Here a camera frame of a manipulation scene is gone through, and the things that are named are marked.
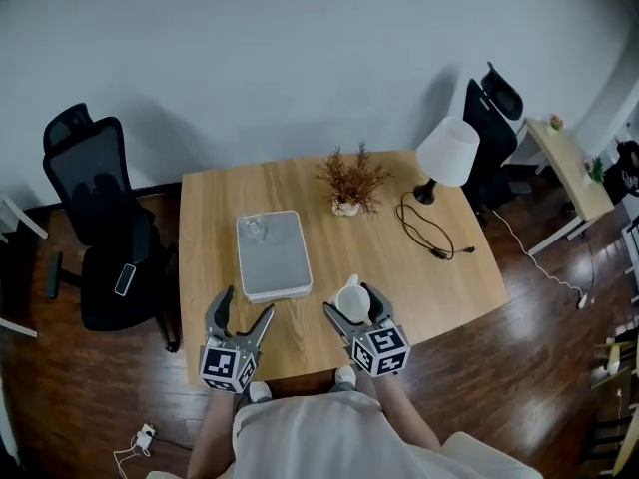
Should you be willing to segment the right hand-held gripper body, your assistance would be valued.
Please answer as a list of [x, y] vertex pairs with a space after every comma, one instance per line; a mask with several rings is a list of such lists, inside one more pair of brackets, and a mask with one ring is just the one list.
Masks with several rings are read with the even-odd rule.
[[406, 367], [410, 346], [391, 318], [367, 326], [347, 340], [351, 361], [371, 378], [397, 374]]

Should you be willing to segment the white ceramic cup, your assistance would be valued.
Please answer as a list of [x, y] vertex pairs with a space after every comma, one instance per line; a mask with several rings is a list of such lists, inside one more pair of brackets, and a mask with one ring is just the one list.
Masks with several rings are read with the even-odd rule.
[[336, 309], [353, 323], [368, 319], [370, 297], [367, 290], [359, 283], [359, 276], [352, 274], [345, 285], [333, 296], [332, 303]]

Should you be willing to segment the clear drinking glass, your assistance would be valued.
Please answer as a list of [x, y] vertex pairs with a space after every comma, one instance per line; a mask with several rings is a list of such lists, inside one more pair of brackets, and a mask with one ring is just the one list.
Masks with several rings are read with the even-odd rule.
[[263, 214], [241, 216], [238, 218], [238, 224], [244, 234], [253, 240], [264, 240], [268, 233]]

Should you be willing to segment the person's left forearm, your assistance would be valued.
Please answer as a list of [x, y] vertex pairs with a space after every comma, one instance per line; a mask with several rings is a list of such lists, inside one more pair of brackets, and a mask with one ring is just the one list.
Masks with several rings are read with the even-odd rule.
[[209, 406], [191, 453], [187, 479], [217, 479], [233, 463], [234, 405], [233, 394], [219, 390], [211, 392]]

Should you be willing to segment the person's right forearm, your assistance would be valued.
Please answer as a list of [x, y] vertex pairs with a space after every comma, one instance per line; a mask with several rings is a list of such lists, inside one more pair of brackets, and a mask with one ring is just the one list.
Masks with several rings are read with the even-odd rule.
[[394, 375], [375, 377], [372, 386], [386, 419], [404, 442], [433, 452], [441, 450], [439, 439]]

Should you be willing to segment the white grey rectangular tray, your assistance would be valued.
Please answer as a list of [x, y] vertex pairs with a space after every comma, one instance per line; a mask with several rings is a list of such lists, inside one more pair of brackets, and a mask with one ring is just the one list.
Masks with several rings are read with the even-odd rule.
[[299, 214], [263, 213], [264, 240], [247, 237], [236, 220], [242, 290], [250, 303], [307, 296], [313, 276]]

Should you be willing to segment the black smartphone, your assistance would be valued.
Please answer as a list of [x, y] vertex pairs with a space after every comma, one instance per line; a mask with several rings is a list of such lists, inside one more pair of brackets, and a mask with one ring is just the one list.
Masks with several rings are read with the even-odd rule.
[[114, 292], [119, 296], [125, 296], [130, 288], [136, 273], [136, 267], [133, 264], [126, 263], [116, 282]]

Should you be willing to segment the white floor charger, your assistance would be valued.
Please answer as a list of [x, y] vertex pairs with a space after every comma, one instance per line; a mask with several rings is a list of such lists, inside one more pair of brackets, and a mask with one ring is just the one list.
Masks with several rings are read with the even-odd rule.
[[149, 453], [149, 448], [155, 439], [156, 430], [149, 424], [144, 424], [142, 429], [137, 433], [135, 445], [145, 454]]

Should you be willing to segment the white shade table lamp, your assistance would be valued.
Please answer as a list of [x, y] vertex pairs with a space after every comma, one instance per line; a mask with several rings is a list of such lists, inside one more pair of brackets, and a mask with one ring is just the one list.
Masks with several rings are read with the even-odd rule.
[[417, 162], [429, 180], [413, 188], [414, 197], [430, 205], [435, 200], [437, 184], [463, 186], [469, 178], [479, 143], [479, 135], [468, 123], [445, 117], [415, 151]]

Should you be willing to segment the black headrest office chair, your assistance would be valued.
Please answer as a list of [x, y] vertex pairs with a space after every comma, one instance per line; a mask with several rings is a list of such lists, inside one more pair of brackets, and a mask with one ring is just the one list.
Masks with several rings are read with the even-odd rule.
[[521, 97], [492, 65], [479, 82], [468, 82], [463, 121], [477, 132], [479, 146], [462, 190], [483, 227], [487, 210], [495, 211], [532, 192], [529, 184], [513, 181], [503, 169], [518, 146], [510, 123], [519, 120], [522, 112]]

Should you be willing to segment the light wooden desk white legs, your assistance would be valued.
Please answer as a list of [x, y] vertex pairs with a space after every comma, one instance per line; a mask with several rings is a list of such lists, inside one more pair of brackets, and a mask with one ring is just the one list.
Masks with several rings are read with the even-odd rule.
[[604, 187], [587, 174], [584, 153], [565, 128], [551, 133], [547, 123], [524, 118], [516, 132], [517, 147], [506, 160], [511, 169], [540, 175], [550, 167], [573, 204], [576, 216], [527, 253], [535, 256], [560, 239], [573, 240], [600, 218], [614, 210]]

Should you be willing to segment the pale yellow wooden rack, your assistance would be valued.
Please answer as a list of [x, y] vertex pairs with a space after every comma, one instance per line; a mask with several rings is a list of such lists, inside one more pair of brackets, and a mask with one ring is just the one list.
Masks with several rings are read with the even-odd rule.
[[[634, 366], [630, 368], [630, 371], [639, 379], [639, 327], [633, 330], [627, 330], [627, 333], [633, 336], [633, 339], [627, 337], [625, 340], [622, 340], [619, 336], [616, 336], [610, 341], [606, 341], [604, 344], [597, 345], [597, 348], [607, 348], [609, 355], [607, 365], [599, 371], [600, 380], [591, 385], [592, 389], [603, 385], [607, 381], [612, 380], [627, 371], [627, 368], [621, 367], [621, 363], [624, 360], [629, 360], [630, 358], [635, 360]], [[629, 461], [635, 446], [639, 441], [638, 408], [639, 404], [635, 404], [632, 408], [634, 412], [630, 417], [630, 421], [618, 421], [614, 423], [619, 426], [627, 425], [628, 430], [623, 437], [613, 468], [611, 470], [602, 471], [601, 474], [603, 476], [610, 475], [612, 478], [616, 478], [623, 471], [626, 463]]]

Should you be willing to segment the small green potted plant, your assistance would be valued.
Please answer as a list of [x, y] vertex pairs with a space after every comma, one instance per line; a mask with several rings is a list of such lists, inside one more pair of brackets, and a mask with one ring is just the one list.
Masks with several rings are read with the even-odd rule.
[[602, 186], [604, 183], [605, 170], [600, 156], [585, 157], [583, 160], [585, 174], [583, 184], [596, 184]]

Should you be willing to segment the white railing chair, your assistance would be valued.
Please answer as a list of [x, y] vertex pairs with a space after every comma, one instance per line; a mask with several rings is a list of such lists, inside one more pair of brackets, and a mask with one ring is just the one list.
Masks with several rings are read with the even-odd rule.
[[639, 303], [639, 216], [624, 227], [621, 234], [630, 258], [625, 274], [630, 275], [637, 285], [637, 294], [631, 298], [631, 303], [636, 304]]

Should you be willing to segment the white frame table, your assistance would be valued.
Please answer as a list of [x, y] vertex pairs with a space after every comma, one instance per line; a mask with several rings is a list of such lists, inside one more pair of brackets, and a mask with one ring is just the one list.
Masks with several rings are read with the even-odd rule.
[[[17, 231], [19, 223], [23, 223], [33, 233], [42, 240], [48, 238], [48, 233], [35, 223], [25, 212], [23, 212], [16, 203], [0, 188], [0, 241], [8, 243], [6, 233], [14, 233]], [[32, 338], [36, 338], [38, 333], [31, 328], [11, 322], [0, 317], [0, 327], [8, 329]]]

